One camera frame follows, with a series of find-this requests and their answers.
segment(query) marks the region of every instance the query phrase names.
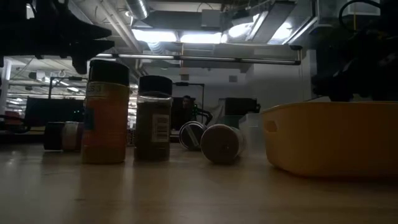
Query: orange label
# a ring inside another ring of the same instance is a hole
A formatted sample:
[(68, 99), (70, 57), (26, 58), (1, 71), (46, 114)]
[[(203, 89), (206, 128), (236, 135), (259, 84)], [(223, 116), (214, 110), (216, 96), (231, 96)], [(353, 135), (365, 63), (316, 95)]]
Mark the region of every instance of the orange label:
[(129, 87), (90, 82), (86, 93), (85, 150), (126, 150)]

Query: yellow plastic bin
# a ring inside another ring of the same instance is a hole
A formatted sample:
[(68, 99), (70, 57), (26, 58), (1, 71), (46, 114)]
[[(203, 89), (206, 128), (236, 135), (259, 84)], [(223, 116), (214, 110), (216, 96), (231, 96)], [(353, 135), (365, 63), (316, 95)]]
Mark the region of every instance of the yellow plastic bin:
[(293, 103), (262, 118), (278, 168), (308, 177), (398, 175), (397, 103)]

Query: black cap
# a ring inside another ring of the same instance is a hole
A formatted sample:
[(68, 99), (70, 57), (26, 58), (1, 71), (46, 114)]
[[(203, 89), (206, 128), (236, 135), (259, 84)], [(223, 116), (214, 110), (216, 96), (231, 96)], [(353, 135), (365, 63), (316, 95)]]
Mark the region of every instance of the black cap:
[(106, 60), (90, 62), (89, 82), (107, 82), (129, 86), (129, 76), (130, 69), (120, 63)]
[(173, 81), (169, 78), (157, 75), (146, 75), (140, 77), (138, 93), (150, 91), (161, 92), (171, 96), (173, 94)]

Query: desk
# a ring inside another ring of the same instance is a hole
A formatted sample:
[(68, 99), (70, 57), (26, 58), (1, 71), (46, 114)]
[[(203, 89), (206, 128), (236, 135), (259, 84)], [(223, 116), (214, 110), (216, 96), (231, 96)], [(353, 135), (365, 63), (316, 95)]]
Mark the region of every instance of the desk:
[(263, 153), (215, 166), (173, 146), (170, 162), (81, 165), (78, 154), (0, 145), (0, 223), (398, 223), (398, 184), (314, 180)]

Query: barcode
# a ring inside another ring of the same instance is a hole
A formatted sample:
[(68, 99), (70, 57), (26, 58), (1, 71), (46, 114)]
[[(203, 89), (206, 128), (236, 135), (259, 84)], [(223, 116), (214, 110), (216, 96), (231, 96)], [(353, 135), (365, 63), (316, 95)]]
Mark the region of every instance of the barcode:
[(154, 114), (152, 117), (152, 142), (168, 142), (169, 141), (169, 124), (168, 115)]

